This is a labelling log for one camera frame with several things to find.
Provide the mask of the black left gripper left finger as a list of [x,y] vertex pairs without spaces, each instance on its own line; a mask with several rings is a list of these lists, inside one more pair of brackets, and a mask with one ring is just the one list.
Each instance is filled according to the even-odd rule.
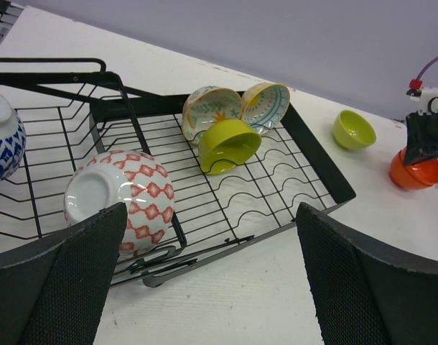
[[117,203],[0,253],[0,344],[92,344],[126,222]]

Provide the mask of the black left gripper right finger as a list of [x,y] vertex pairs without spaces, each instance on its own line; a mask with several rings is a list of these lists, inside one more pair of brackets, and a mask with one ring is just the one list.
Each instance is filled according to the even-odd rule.
[[307,203],[299,204],[296,225],[325,344],[438,344],[438,261]]

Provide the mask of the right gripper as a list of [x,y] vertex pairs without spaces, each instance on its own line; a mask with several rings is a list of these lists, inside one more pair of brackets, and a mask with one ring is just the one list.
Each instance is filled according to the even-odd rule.
[[416,112],[406,117],[407,142],[403,158],[405,166],[425,162],[429,158],[438,158],[438,110],[432,109],[435,101],[438,101],[438,96],[431,98],[428,103],[431,116],[429,124],[425,116]]

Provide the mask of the orange bowl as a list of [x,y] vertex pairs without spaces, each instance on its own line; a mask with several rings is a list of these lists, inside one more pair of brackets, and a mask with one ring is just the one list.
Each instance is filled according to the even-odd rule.
[[425,162],[416,163],[415,165],[405,165],[404,157],[406,154],[406,148],[403,148],[399,157],[401,158],[404,169],[417,181],[425,185],[438,184],[438,159],[430,159]]
[[405,166],[405,154],[406,148],[401,149],[390,164],[388,174],[395,185],[407,190],[422,190],[438,184],[438,159]]

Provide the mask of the green bowl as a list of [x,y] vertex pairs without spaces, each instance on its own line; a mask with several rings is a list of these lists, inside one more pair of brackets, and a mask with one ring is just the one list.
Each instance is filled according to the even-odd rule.
[[376,133],[371,124],[360,114],[342,110],[332,127],[335,142],[347,150],[362,150],[376,142]]
[[240,119],[212,125],[198,144],[200,169],[209,175],[226,173],[249,160],[261,146],[261,136]]

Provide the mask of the yellow blue pattern ceramic bowl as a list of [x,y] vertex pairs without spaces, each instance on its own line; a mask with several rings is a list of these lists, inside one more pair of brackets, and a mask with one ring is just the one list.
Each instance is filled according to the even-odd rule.
[[258,83],[241,96],[241,119],[259,135],[273,129],[290,105],[290,91],[281,83]]

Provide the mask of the leaf pattern ceramic bowl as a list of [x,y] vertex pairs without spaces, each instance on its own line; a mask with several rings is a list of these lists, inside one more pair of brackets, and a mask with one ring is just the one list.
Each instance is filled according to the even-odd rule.
[[236,91],[203,86],[191,93],[182,107],[182,133],[190,144],[198,144],[212,125],[240,116],[241,97]]

